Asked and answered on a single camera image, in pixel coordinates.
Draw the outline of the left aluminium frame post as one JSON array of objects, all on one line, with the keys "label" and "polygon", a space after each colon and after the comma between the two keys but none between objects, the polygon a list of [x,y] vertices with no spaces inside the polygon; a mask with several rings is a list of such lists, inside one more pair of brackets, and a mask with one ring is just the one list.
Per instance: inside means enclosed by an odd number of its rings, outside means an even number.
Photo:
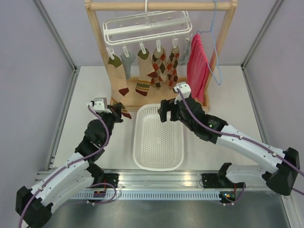
[{"label": "left aluminium frame post", "polygon": [[35,5],[35,7],[37,8],[40,16],[42,17],[45,25],[47,26],[48,30],[50,31],[50,34],[52,35],[56,44],[58,45],[61,53],[64,55],[64,57],[65,57],[66,61],[68,62],[70,68],[75,73],[77,71],[77,67],[76,67],[74,61],[72,60],[70,54],[68,53],[68,50],[67,50],[64,42],[62,41],[54,23],[52,22],[51,17],[49,16],[47,10],[45,9],[42,1],[41,0],[33,0],[32,2]]}]

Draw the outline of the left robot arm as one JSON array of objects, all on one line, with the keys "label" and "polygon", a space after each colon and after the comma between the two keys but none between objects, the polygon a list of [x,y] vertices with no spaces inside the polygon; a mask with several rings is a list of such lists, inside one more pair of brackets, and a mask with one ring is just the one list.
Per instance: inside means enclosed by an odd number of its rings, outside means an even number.
[{"label": "left robot arm", "polygon": [[95,119],[89,122],[81,143],[67,161],[38,184],[17,191],[18,227],[42,228],[73,195],[85,188],[102,186],[104,171],[95,162],[104,153],[114,125],[123,122],[123,105],[105,107],[93,101],[87,108]]}]

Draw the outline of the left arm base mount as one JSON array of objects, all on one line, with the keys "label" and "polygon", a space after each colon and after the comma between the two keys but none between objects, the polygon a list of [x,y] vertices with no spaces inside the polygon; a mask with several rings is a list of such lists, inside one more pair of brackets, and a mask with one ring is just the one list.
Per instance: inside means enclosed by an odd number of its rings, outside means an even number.
[{"label": "left arm base mount", "polygon": [[118,173],[105,173],[98,165],[89,164],[89,167],[86,169],[91,173],[91,176],[94,178],[93,185],[99,183],[108,183],[112,184],[115,188],[118,186],[119,174]]}]

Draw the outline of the beige striped sock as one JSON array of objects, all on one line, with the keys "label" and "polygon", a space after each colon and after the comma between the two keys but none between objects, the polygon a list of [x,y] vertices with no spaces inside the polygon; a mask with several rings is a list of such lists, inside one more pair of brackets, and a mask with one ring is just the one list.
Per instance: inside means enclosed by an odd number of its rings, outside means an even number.
[{"label": "beige striped sock", "polygon": [[109,58],[107,72],[111,83],[111,105],[119,103],[129,93],[125,71],[120,58],[113,55]]},{"label": "beige striped sock", "polygon": [[152,72],[152,64],[148,49],[145,48],[144,50],[145,54],[142,50],[138,52],[139,76],[135,91],[142,96],[147,96],[152,79],[149,76],[149,74]]}]

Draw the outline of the white perforated plastic basket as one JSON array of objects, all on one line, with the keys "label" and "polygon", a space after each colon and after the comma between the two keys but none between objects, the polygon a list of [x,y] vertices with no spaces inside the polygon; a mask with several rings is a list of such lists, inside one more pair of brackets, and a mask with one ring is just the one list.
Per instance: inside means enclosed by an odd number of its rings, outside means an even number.
[{"label": "white perforated plastic basket", "polygon": [[161,122],[159,104],[142,106],[136,115],[133,160],[148,171],[173,171],[184,159],[184,135],[181,122]]}]

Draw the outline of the aluminium frame post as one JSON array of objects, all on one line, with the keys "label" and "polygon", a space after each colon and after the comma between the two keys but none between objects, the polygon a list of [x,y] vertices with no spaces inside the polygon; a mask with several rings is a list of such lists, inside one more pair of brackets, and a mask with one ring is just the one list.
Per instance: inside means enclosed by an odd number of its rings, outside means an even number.
[{"label": "aluminium frame post", "polygon": [[45,25],[47,26],[48,30],[50,31],[50,34],[52,35],[56,44],[58,45],[61,53],[64,55],[64,57],[65,57],[66,61],[68,62],[70,68],[75,73],[77,71],[77,67],[76,67],[74,61],[72,60],[70,54],[68,53],[68,50],[67,50],[64,42],[62,41],[54,23],[52,22],[51,17],[49,16],[47,10],[45,9],[42,1],[41,0],[33,0],[32,2],[35,5],[35,7],[37,8],[40,16],[42,17]]},{"label": "aluminium frame post", "polygon": [[268,28],[270,27],[272,21],[274,20],[276,14],[278,13],[278,11],[280,10],[280,8],[282,7],[283,3],[285,1],[284,0],[276,0],[268,14],[268,16],[266,17],[266,20],[264,21],[261,29],[259,30],[254,42],[252,43],[247,55],[245,56],[244,61],[241,64],[241,68],[242,70],[245,69],[245,67],[248,65],[248,63],[250,62],[253,54],[255,53],[259,43],[261,42],[262,38],[264,37],[264,35],[266,34]]}]

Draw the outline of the argyle sock right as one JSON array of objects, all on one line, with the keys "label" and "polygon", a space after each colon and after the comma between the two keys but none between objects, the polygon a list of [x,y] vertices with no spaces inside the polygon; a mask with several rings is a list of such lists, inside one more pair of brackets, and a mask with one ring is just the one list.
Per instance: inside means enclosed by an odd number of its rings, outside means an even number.
[{"label": "argyle sock right", "polygon": [[173,87],[178,82],[177,66],[179,61],[179,55],[180,55],[179,47],[176,46],[176,48],[172,48],[167,61],[167,79],[168,79],[169,89],[173,89]]}]

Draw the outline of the argyle sock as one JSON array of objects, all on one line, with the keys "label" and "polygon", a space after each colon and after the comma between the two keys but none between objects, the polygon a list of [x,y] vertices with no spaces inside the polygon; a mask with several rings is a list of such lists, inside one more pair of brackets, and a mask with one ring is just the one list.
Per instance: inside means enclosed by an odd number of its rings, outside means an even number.
[{"label": "argyle sock", "polygon": [[167,61],[167,79],[168,79],[169,89],[173,89],[173,87],[178,82],[177,66],[179,61],[179,55],[180,55],[179,47],[176,46],[176,48],[172,48]]},{"label": "argyle sock", "polygon": [[166,52],[162,46],[160,51],[156,48],[153,52],[152,67],[154,71],[148,74],[151,79],[150,85],[159,90],[162,82],[166,80],[163,77],[166,76],[167,69]]}]

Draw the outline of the pink towel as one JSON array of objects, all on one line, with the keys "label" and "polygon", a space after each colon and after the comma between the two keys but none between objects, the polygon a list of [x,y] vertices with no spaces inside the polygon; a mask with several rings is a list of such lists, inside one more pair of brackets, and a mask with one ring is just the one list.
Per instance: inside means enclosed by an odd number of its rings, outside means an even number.
[{"label": "pink towel", "polygon": [[191,42],[190,58],[187,63],[187,80],[193,99],[204,101],[204,90],[208,80],[208,58],[205,53],[200,34],[196,34]]}]

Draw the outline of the white clip sock hanger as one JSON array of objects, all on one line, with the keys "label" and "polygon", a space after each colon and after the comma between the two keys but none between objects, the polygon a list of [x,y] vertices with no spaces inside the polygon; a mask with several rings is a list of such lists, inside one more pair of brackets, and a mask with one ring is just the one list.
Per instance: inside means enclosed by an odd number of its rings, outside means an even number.
[{"label": "white clip sock hanger", "polygon": [[187,11],[151,11],[108,19],[102,29],[106,44],[122,46],[187,35],[192,23]]}]

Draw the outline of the right aluminium frame post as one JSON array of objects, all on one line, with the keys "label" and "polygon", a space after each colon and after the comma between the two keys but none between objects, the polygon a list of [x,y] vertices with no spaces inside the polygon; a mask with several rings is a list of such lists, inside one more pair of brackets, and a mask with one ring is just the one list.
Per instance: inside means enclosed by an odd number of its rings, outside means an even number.
[{"label": "right aluminium frame post", "polygon": [[259,43],[261,42],[262,38],[264,37],[264,35],[266,34],[268,28],[270,27],[272,21],[274,20],[276,14],[278,13],[278,11],[280,10],[280,8],[282,7],[283,3],[285,1],[284,0],[276,0],[268,14],[268,16],[266,17],[266,20],[264,21],[261,29],[259,30],[254,42],[252,43],[247,55],[245,56],[244,61],[241,64],[241,68],[242,70],[245,69],[245,67],[248,65],[248,63],[250,62],[253,54],[255,53]]}]

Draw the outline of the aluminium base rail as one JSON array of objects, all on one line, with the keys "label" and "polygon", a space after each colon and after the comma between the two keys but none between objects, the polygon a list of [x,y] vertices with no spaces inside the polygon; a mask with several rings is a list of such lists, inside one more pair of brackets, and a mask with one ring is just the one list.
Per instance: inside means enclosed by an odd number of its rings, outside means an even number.
[{"label": "aluminium base rail", "polygon": [[[233,182],[244,182],[246,187],[264,188],[266,181],[263,179],[264,170],[258,166],[249,166],[247,171],[237,170],[237,179]],[[135,189],[169,189],[169,188],[194,188],[201,186],[202,173],[217,173],[216,171],[119,171],[105,170],[105,173],[118,173],[118,188]],[[36,178],[34,188],[42,187],[44,190],[72,193],[86,188],[102,188],[108,183],[93,185],[94,178],[87,170],[76,171],[75,167],[65,168],[62,172],[55,170],[52,173],[41,173]]]}]

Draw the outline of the argyle sock left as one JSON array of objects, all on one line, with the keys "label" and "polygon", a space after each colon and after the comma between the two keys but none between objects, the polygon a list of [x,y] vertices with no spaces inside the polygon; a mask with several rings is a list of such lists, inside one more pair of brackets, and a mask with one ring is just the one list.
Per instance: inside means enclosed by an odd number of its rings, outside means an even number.
[{"label": "argyle sock left", "polygon": [[151,79],[150,85],[159,90],[162,82],[166,80],[163,77],[166,76],[167,69],[166,52],[162,46],[160,51],[156,48],[153,52],[152,67],[154,71],[148,74]]}]

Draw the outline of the grey sock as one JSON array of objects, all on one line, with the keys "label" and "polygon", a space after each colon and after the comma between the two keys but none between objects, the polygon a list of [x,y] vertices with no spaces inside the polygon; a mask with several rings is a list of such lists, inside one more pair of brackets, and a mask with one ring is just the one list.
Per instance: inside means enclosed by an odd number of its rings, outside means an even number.
[{"label": "grey sock", "polygon": [[131,67],[132,67],[133,62],[135,61],[135,54],[132,52],[129,52],[128,57],[126,57],[125,54],[121,54],[120,57],[121,57],[121,62],[124,67],[126,79],[129,79],[131,77]]},{"label": "grey sock", "polygon": [[191,53],[191,41],[187,40],[185,45],[184,45],[182,54],[179,58],[179,62],[178,62],[179,66],[183,66],[183,65],[186,65],[188,63],[189,58],[190,58],[190,53]]}]

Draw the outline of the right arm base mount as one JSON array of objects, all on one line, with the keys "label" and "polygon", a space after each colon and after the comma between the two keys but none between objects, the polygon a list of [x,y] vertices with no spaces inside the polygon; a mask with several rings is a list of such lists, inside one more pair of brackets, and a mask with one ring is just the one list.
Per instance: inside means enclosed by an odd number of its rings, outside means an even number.
[{"label": "right arm base mount", "polygon": [[233,189],[231,193],[220,193],[220,203],[223,206],[234,206],[244,193],[246,184],[244,182],[233,182],[228,179],[228,168],[232,163],[226,162],[217,173],[202,173],[201,186],[205,189]]}]

